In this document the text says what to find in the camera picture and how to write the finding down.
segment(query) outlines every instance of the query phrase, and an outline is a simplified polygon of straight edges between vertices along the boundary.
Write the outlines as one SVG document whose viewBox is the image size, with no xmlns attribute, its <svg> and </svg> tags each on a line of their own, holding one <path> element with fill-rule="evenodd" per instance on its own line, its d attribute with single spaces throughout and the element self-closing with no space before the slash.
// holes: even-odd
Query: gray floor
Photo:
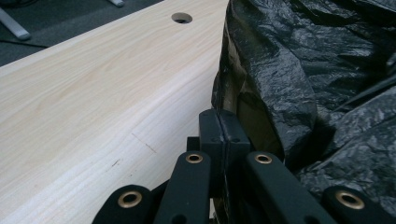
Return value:
<svg viewBox="0 0 396 224">
<path fill-rule="evenodd" d="M 124 0 L 124 7 L 115 7 L 107 0 L 38 0 L 28 7 L 3 8 L 32 38 L 20 41 L 0 25 L 0 66 L 161 1 Z"/>
</svg>

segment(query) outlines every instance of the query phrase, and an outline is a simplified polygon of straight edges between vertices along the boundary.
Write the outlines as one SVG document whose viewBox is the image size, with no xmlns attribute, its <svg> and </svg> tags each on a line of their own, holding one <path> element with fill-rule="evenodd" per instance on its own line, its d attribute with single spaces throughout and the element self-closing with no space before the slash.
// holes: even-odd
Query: wooden table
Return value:
<svg viewBox="0 0 396 224">
<path fill-rule="evenodd" d="M 91 223 L 115 189 L 168 179 L 210 108 L 226 5 L 165 0 L 0 67 L 0 222 Z"/>
</svg>

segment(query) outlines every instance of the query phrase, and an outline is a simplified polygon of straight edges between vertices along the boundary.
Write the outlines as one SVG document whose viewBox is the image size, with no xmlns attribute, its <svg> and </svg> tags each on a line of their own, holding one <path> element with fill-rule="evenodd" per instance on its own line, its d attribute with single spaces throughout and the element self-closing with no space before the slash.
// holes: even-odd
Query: black trash bag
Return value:
<svg viewBox="0 0 396 224">
<path fill-rule="evenodd" d="M 292 171 L 316 161 L 296 172 L 315 195 L 344 185 L 396 217 L 395 51 L 396 1 L 231 0 L 212 104 Z"/>
</svg>

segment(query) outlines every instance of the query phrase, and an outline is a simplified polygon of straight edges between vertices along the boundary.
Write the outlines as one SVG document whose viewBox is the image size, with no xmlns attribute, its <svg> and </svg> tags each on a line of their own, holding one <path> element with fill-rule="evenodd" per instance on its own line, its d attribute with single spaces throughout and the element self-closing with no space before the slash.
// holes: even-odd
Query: hole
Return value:
<svg viewBox="0 0 396 224">
<path fill-rule="evenodd" d="M 198 154 L 190 154 L 187 156 L 186 161 L 189 163 L 199 163 L 203 160 L 204 158 L 201 155 Z"/>
<path fill-rule="evenodd" d="M 184 12 L 178 12 L 172 15 L 172 20 L 177 23 L 187 24 L 192 22 L 192 16 Z"/>
<path fill-rule="evenodd" d="M 142 201 L 142 194 L 137 191 L 128 191 L 119 197 L 119 206 L 130 208 L 137 206 Z"/>
<path fill-rule="evenodd" d="M 311 216 L 305 217 L 304 221 L 306 224 L 320 224 L 317 218 Z"/>
<path fill-rule="evenodd" d="M 364 207 L 364 202 L 359 197 L 345 190 L 335 192 L 335 198 L 344 206 L 352 209 L 362 209 Z"/>
<path fill-rule="evenodd" d="M 173 224 L 185 224 L 187 223 L 187 218 L 183 215 L 176 215 L 172 218 Z"/>
<path fill-rule="evenodd" d="M 257 155 L 254 159 L 262 164 L 269 164 L 272 162 L 271 157 L 265 155 Z"/>
</svg>

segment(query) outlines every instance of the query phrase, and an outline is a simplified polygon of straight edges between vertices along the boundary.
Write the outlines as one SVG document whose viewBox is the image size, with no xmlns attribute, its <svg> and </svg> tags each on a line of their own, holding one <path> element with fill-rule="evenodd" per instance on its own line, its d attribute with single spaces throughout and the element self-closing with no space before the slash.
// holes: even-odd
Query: wood grain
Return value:
<svg viewBox="0 0 396 224">
<path fill-rule="evenodd" d="M 1 223 L 91 223 L 115 189 L 168 179 L 210 107 L 226 5 L 166 0 L 0 67 Z"/>
</svg>

